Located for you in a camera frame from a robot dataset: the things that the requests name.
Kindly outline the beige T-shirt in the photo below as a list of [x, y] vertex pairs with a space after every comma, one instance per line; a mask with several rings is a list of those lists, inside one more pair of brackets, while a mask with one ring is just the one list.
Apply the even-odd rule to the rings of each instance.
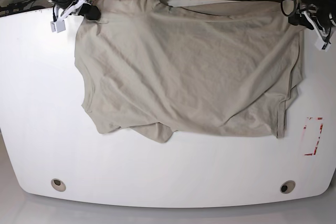
[[131, 128], [159, 143], [176, 131], [284, 137], [303, 78], [303, 27], [278, 3], [97, 5], [100, 20], [77, 31], [75, 65], [99, 133]]

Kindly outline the red tape rectangle marking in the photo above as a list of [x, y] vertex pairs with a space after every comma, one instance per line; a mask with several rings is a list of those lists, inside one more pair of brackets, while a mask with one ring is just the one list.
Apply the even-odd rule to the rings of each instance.
[[317, 153], [323, 129], [323, 118], [309, 117], [303, 127], [301, 147], [304, 156], [314, 156]]

